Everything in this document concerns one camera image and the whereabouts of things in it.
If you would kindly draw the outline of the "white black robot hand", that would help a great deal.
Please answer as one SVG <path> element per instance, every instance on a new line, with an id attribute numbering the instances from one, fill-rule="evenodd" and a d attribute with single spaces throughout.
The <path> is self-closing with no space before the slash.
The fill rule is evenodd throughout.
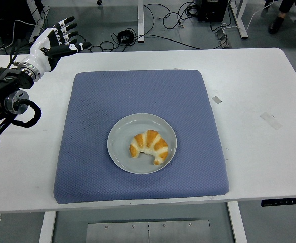
<path id="1" fill-rule="evenodd" d="M 30 54 L 19 62 L 17 69 L 40 79 L 46 72 L 52 71 L 62 57 L 74 55 L 91 46 L 90 42 L 78 42 L 74 30 L 77 24 L 71 16 L 47 28 L 35 40 L 30 48 Z"/>

